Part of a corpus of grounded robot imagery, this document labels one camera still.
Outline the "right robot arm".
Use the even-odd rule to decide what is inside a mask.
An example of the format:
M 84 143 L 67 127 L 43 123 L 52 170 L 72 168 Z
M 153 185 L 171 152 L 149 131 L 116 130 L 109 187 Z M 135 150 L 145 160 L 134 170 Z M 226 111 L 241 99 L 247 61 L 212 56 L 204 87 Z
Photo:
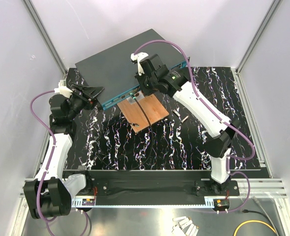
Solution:
M 191 69 L 179 66 L 168 69 L 157 54 L 131 54 L 130 60 L 137 65 L 135 78 L 145 96 L 156 91 L 168 95 L 186 107 L 206 128 L 210 139 L 205 142 L 204 149 L 211 157 L 212 171 L 202 190 L 215 195 L 226 192 L 230 182 L 227 158 L 240 123 L 231 121 L 197 92 L 190 79 Z

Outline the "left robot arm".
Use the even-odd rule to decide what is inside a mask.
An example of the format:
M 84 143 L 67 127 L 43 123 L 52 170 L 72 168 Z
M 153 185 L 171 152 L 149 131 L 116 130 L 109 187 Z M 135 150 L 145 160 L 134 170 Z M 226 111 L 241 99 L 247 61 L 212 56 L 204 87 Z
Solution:
M 47 153 L 34 180 L 25 183 L 23 191 L 32 218 L 52 222 L 70 213 L 71 201 L 80 192 L 84 195 L 93 190 L 93 182 L 86 173 L 72 174 L 66 181 L 62 175 L 68 152 L 76 133 L 74 119 L 82 110 L 91 110 L 104 87 L 74 85 L 68 88 L 63 81 L 51 91 L 49 99 L 49 124 L 35 118 L 50 134 Z

